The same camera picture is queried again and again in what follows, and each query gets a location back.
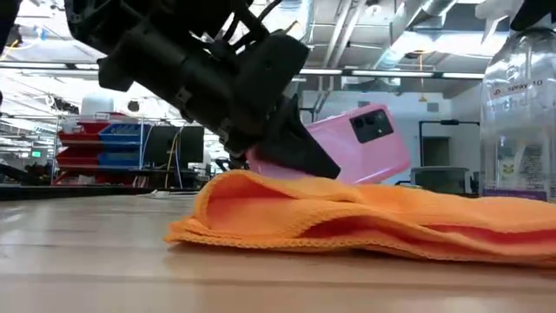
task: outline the blue storage bin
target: blue storage bin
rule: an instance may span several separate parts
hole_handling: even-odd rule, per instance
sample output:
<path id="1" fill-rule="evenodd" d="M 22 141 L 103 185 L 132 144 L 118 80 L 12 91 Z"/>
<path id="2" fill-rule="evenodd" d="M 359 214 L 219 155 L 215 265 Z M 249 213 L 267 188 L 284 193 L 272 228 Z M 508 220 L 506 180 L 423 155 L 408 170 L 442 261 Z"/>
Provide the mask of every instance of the blue storage bin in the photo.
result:
<path id="1" fill-rule="evenodd" d="M 139 167 L 139 152 L 103 152 L 98 155 L 99 166 Z"/>
<path id="2" fill-rule="evenodd" d="M 145 143 L 150 125 L 143 125 L 142 141 Z M 101 142 L 107 146 L 140 146 L 141 125 L 131 123 L 113 123 L 98 134 Z"/>

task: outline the laboratory room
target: laboratory room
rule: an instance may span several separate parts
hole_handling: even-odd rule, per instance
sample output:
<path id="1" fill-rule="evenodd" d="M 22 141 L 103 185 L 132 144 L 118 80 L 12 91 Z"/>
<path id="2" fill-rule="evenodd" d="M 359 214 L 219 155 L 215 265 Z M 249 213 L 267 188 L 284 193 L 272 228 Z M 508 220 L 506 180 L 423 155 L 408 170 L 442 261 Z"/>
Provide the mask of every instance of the laboratory room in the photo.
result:
<path id="1" fill-rule="evenodd" d="M 556 2 L 0 1 L 0 312 L 556 307 Z"/>

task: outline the phone case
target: phone case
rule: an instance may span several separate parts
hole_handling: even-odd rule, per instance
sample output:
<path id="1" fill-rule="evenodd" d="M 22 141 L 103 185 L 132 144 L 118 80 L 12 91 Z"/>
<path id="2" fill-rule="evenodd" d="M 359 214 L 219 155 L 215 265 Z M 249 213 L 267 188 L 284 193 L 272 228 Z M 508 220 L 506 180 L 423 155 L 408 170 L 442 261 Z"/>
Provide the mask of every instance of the phone case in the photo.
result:
<path id="1" fill-rule="evenodd" d="M 341 167 L 344 183 L 380 183 L 410 166 L 407 146 L 396 131 L 386 105 L 369 104 L 307 126 L 321 147 Z M 247 153 L 252 171 L 279 179 L 308 176 Z"/>

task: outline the table surface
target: table surface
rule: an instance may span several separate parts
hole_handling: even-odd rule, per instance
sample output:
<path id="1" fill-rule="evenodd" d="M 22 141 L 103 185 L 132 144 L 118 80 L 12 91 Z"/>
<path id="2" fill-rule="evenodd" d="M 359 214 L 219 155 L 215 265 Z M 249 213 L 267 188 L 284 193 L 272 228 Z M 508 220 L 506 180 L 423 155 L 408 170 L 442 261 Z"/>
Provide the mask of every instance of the table surface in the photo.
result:
<path id="1" fill-rule="evenodd" d="M 556 271 L 170 247 L 191 197 L 0 203 L 1 312 L 554 312 Z"/>

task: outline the robotic arm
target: robotic arm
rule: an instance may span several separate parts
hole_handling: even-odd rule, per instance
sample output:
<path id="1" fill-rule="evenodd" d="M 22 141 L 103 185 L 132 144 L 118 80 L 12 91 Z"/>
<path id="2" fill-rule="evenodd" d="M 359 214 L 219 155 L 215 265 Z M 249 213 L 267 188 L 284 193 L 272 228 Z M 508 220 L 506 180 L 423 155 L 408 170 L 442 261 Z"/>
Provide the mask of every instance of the robotic arm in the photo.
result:
<path id="1" fill-rule="evenodd" d="M 72 36 L 108 55 L 99 60 L 103 88 L 140 83 L 217 134 L 235 160 L 255 149 L 271 163 L 336 178 L 340 168 L 301 124 L 297 98 L 282 95 L 309 50 L 262 24 L 280 1 L 259 17 L 252 0 L 66 0 L 65 8 Z M 249 32 L 229 43 L 239 22 Z"/>

